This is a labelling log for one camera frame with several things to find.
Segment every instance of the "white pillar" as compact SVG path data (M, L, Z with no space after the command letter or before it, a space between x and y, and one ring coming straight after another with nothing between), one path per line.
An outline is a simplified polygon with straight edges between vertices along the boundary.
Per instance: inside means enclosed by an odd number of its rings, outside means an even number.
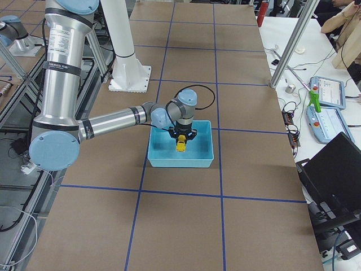
M116 60L111 91L146 92L151 67L143 66L135 56L125 0L101 0Z

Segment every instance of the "white cable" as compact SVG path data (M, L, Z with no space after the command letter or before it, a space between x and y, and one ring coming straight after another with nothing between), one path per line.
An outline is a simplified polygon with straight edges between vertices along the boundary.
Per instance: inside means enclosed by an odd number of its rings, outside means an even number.
M26 213L23 210L20 210L19 208L16 208L14 206L0 206L0 208L13 208L13 209L16 209L19 212L21 212L21 213L29 216L30 218L32 218L34 220L34 223L35 223L35 244L32 247L32 249L29 251L29 253L26 254L22 259L20 259L19 261L15 262L15 263L12 263L12 264L0 264L0 266L3 266L3 267L12 267L12 266L17 265L18 263L22 262L23 260L25 260L34 251L35 246L38 243L38 224L36 223L36 219L35 219L34 216L32 216L30 213Z
M50 186L53 186L55 184L54 177L52 176L52 174L49 171L46 171L46 170L44 170L42 168L39 168L39 167L36 167L36 168L40 169L41 171L44 171L45 173L47 173L51 177L51 185Z

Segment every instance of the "yellow object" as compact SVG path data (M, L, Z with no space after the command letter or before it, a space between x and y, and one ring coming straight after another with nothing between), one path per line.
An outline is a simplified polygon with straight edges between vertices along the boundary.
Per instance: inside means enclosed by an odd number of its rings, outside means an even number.
M180 135L177 140L177 146L175 148L176 151L185 152L186 151L186 136Z

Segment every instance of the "blue plastic bin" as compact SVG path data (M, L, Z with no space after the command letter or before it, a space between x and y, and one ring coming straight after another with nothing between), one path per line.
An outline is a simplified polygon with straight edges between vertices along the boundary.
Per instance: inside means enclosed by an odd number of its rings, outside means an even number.
M152 127L149 140L148 160L153 167L208 168L212 163L212 126L208 120L195 120L192 129L197 136L187 141L186 151L175 150L175 139L167 131Z

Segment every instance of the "blue tape grid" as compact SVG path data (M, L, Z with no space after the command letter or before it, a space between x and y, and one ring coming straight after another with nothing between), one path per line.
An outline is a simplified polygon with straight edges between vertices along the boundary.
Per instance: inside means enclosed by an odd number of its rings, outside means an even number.
M164 50L163 64L162 64L162 69L161 69L161 73L160 73L160 81L159 81L159 84L158 84L156 102L158 102L160 87L161 87L161 84L162 84L161 80L162 80L162 77L163 77L165 59L166 59L167 49L168 49L168 44L169 44L169 36L170 36L170 30L171 30L171 22L173 21L174 10L175 10L175 3L173 3L173 9L172 9L172 12L171 12L171 19L170 19L170 24L169 24L168 36L167 36L167 43L166 43L166 48L165 48L165 50ZM132 227L131 227L131 233L130 233L130 238L129 238L128 251L127 251L127 255L126 255L126 261L125 261L124 271L127 271L127 270L128 270L129 257L130 257L130 252L131 252L131 245L132 245L132 242L133 242L133 236L134 236L134 230L135 230L135 223L136 223L136 221L137 221L137 214L138 214L138 208L139 208L139 203L140 203L140 196L141 196L141 193L142 193L142 187L143 187L143 181L144 181L144 174L145 174L145 172L146 172L147 157L148 157L148 147L147 147L147 151L146 151L146 157L144 158L142 178L141 178L140 185L139 185L139 192L138 192L137 204L136 204L136 206L135 206L133 225L132 225Z
M219 93L218 93L218 69L217 69L217 42L215 36L215 13L213 9L213 33L214 33L214 63L215 63L215 94L217 99L217 128L218 128L218 160L219 160L219 190L221 192L221 226L222 226L222 251L223 251L223 271L227 270L226 260L226 233L224 229L224 202L223 202L223 178L222 178L222 148L219 114Z
M171 30L171 24L172 23L189 23L189 22L173 22L173 15L174 15L174 8L175 8L175 3L173 4L173 10L172 10L172 16L171 16L171 21L167 21L168 23L170 23L169 26L169 31L168 31L168 37L167 37L167 44L165 47L165 53L164 53L164 58L163 58L163 64L162 64L162 69L161 69L161 76L159 80L153 80L153 81L159 81L159 86L158 86L158 91L157 91L157 98L156 100L158 101L159 99L159 93L160 93L160 87L161 87L161 83L162 81L175 81L175 82L182 82L182 81L176 81L176 80L162 80L162 74L164 71L164 65L165 65L165 59L166 59L166 53L167 53L167 49L168 48L172 48L172 47L168 47L169 44L169 36L170 36L170 30ZM224 205L223 205L223 199L238 199L238 200L258 200L258 201L267 201L267 202L287 202L287 203L306 203L305 201L302 200L285 200L285 199L267 199L267 198L251 198L251 197L242 197L242 196L227 196L227 195L223 195L223 180L222 180L222 152L221 152L221 130L229 130L229 131L237 131L237 132L253 132L253 133L274 133L274 134L286 134L286 133L281 133L281 132L268 132L268 131L253 131L253 130L236 130L236 129L222 129L220 128L220 122L219 122L219 107L218 107L218 101L219 101L219 95L218 95L218 85L224 84L224 85L249 85L249 86L266 86L264 84L234 84L234 83L218 83L218 71L217 71L217 50L218 51L245 51L245 52L263 52L263 51L247 51L247 50L220 50L216 48L216 36L215 36L215 14L214 14L214 5L213 5L213 23L205 23L205 24L213 24L213 28L214 28L214 49L210 49L210 50L214 50L214 58L215 58L215 85L216 85L216 95L217 95L217 117L218 117L218 123L217 123L217 128L213 128L215 130L218 131L218 152L219 152L219 186L220 186L220 195L210 195L210 194L196 194L196 193L179 193L179 192L171 192L171 191L152 191L152 190L143 190L143 181L144 181L144 175L145 175L145 171L146 171L146 164L147 164L147 155L148 155L148 148L146 151L146 157L144 158L144 163L143 163L143 170L142 170L142 177L140 180L140 185L139 185L139 189L123 189L123 188L115 188L115 187L99 187L99 186L80 186L80 185L61 185L61 187L77 187L77 188L83 188L83 189L99 189L99 190L116 190L116 191L127 191L127 192L134 192L134 193L138 193L138 197L137 197L137 204L135 206L135 211L134 211L134 218L133 218L133 224L132 224L132 228L131 228L131 234L130 234L130 239L129 239L129 245L128 245L128 249L127 249L127 256L126 256L126 263L124 266L124 271L127 271L128 269L128 265L129 265L129 257L130 257L130 253L131 253L131 245L133 242L133 236L134 236L134 230L135 230L135 224L137 221L137 214L138 214L138 209L139 209L139 203L140 203L140 196L141 193L151 193L151 194L167 194L167 195L183 195L183 196L199 196L199 197L207 197L207 198L219 198L221 201L221 219L222 219L222 248L223 248L223 271L227 270L227 266L226 266L226 246L225 246L225 229L224 229ZM219 25L241 25L241 26L249 26L249 27L255 27L256 25L245 25L245 24L219 24ZM178 48L178 47L173 47L174 49L195 49L195 50L206 50L206 49L198 49L198 48ZM193 82L193 83L198 83L198 84L214 84L213 82Z
M146 194L162 194L162 195L178 195L178 196L198 196L201 198L218 198L220 199L221 195L212 195L212 194L200 194L200 193L183 193L183 192L174 192L174 191L159 191L159 190L145 190L145 189L130 189L130 188L121 188L121 187L106 187L106 186L89 186L89 185L60 185L61 187L68 188L82 188L82 189L96 189L96 190L110 190L110 191L123 191L123 192L133 192L133 193L146 193ZM251 196L223 196L224 199L238 199L238 200L254 200L258 202L287 202L287 203L307 203L305 200L294 200L294 199L269 199L269 198L255 198Z
M156 46L156 45L134 45L134 47L150 47L150 48L168 48L168 49L185 49L185 50L208 50L214 51L211 48L193 48L193 47L172 47L172 46ZM230 52L246 52L246 53L264 53L260 50L237 50L237 49L216 49L217 51L230 51Z
M173 24L210 24L210 25L238 25L240 27L258 27L257 24L220 24L220 23L194 23L190 21L162 21L162 20L142 20L142 19L130 19L130 21L146 21L155 23L173 23Z
M215 61L215 82L196 82L196 81L177 81L177 80L163 80L163 72L164 72L164 66L166 62L166 56L167 51L169 48L169 37L171 32L171 25L173 22L173 16L174 16L174 10L175 10L175 3L173 4L173 10L171 15L171 21L169 22L169 30L168 30L168 37L166 46L144 46L144 47L161 47L165 48L164 57L163 57L163 63L160 73L160 79L151 79L151 81L157 81L159 82L158 89L157 89L157 95L156 95L156 101L159 99L160 95L160 89L162 82L187 82L187 83L194 83L194 84L213 84L215 85L216 89L216 99L217 99L217 127L213 128L213 130L216 130L218 132L218 155L219 155L219 188L220 188L220 194L219 195L212 195L212 194L199 194L199 193L181 193L181 192L175 192L175 191L156 191L156 190L143 190L143 182L144 182L144 176L146 173L146 165L147 165L147 156L148 156L148 148L146 151L146 156L144 158L143 163L143 169L142 169L142 176L139 184L139 189L124 189L124 188L116 188L116 187L99 187L99 186L82 186L82 185L61 185L61 187L74 187L74 188L82 188L82 189L99 189L99 190L115 190L115 191L124 191L124 192L130 192L130 193L138 193L137 197L137 203L135 206L134 211L134 217L133 217L133 224L131 227L131 233L129 238L129 244L127 249L127 255L126 255L126 261L124 266L124 271L128 270L129 267L129 260L130 260L130 254L131 254L131 248L133 244L133 238L134 238L134 232L135 232L135 226L137 223L137 216L138 216L138 210L139 210L139 204L141 200L142 193L146 194L163 194L163 195L178 195L178 196L196 196L196 197L205 197L205 198L217 198L220 200L221 203L221 233L222 233L222 253L223 253L223 271L227 271L227 264L226 264L226 235L225 235L225 226L224 226L224 199L233 199L233 200L255 200L255 201L263 201L263 202L284 202L284 203L297 203L297 204L305 204L306 202L303 200L286 200L286 199L269 199L269 198L254 198L254 197L244 197L244 196L227 196L223 194L223 178L222 178L222 146L221 146L221 130L224 131L232 131L232 132L251 132L251 133L270 133L270 134L285 134L286 132L270 132L270 131L256 131L256 130L237 130L237 129L226 129L221 128L220 126L220 112L219 112L219 91L218 91L218 85L246 85L246 86L267 86L266 84L236 84L236 83L219 83L218 82L218 68L217 68L217 51L216 47L216 36L215 36L215 11L214 11L214 5L213 5L213 31L214 31L214 61ZM176 48L175 49L196 49L196 48Z

